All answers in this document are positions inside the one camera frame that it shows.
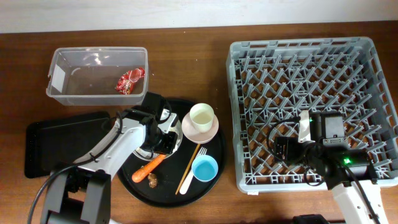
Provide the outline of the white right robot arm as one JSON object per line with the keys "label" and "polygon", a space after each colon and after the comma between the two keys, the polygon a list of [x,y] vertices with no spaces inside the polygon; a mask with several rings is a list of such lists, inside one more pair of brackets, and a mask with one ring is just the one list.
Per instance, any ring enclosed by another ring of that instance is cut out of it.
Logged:
{"label": "white right robot arm", "polygon": [[346,223],[387,223],[373,162],[364,149],[350,148],[342,114],[304,110],[288,122],[298,124],[296,138],[266,136],[274,160],[323,177]]}

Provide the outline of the cream plastic cup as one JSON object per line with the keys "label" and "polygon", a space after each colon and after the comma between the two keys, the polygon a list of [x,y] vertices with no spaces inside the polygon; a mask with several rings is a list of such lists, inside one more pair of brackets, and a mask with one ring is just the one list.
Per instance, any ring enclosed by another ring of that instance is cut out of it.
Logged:
{"label": "cream plastic cup", "polygon": [[205,133],[211,129],[215,113],[210,105],[197,103],[190,109],[189,117],[194,128],[200,133]]}

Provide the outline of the wooden chopstick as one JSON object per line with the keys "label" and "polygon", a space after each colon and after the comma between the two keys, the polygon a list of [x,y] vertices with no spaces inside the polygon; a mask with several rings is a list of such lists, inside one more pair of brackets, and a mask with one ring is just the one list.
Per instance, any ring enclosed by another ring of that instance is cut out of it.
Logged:
{"label": "wooden chopstick", "polygon": [[191,157],[191,159],[190,159],[190,161],[189,161],[189,163],[187,165],[187,168],[185,169],[185,172],[184,172],[184,174],[183,174],[183,176],[182,176],[182,178],[180,180],[180,183],[179,183],[179,185],[178,185],[178,187],[177,187],[177,189],[175,191],[175,195],[178,194],[178,192],[179,192],[179,190],[180,190],[180,188],[181,188],[181,186],[183,184],[183,181],[185,180],[185,178],[186,178],[186,176],[188,174],[189,168],[190,168],[190,166],[191,166],[191,164],[192,164],[192,162],[193,162],[193,160],[194,160],[194,158],[195,158],[195,156],[196,156],[196,154],[197,154],[197,152],[198,152],[198,150],[200,148],[200,145],[201,144],[197,144],[197,146],[196,146],[196,148],[195,148],[195,150],[194,150],[194,152],[192,154],[192,157]]}

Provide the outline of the light blue plastic cup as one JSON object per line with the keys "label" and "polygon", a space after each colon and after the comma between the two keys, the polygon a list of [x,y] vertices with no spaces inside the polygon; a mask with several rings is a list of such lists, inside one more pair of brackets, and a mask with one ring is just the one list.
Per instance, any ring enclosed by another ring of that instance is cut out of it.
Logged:
{"label": "light blue plastic cup", "polygon": [[218,173],[218,163],[209,155],[198,156],[192,163],[192,172],[200,182],[209,182]]}

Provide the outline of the pink plastic bowl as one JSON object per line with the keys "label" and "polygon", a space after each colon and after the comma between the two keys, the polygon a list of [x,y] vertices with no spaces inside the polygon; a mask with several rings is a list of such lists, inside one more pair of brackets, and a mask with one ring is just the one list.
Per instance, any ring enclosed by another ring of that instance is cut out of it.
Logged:
{"label": "pink plastic bowl", "polygon": [[197,144],[210,142],[217,134],[219,129],[219,121],[217,116],[214,117],[213,124],[208,132],[201,133],[194,128],[193,121],[187,113],[182,119],[183,135],[190,141]]}

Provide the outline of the white plastic fork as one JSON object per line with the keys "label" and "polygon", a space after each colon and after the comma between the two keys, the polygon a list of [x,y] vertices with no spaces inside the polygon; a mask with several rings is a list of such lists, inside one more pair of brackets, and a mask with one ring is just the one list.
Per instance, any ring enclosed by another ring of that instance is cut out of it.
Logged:
{"label": "white plastic fork", "polygon": [[[205,155],[206,152],[207,152],[207,149],[205,147],[201,147],[199,152],[196,154],[195,158]],[[185,195],[187,193],[189,186],[192,182],[192,179],[193,179],[193,171],[192,171],[192,169],[190,169],[190,172],[187,174],[186,178],[182,182],[182,186],[180,187],[179,193],[181,195]]]}

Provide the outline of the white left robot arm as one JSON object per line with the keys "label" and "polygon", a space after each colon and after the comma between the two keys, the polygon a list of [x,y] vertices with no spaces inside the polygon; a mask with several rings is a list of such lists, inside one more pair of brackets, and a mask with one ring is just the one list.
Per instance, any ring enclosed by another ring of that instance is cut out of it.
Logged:
{"label": "white left robot arm", "polygon": [[117,113],[108,134],[84,156],[55,171],[43,183],[29,210],[45,195],[41,223],[110,223],[111,182],[137,149],[151,154],[133,181],[147,177],[178,148],[178,115],[161,95],[146,93],[141,105]]}

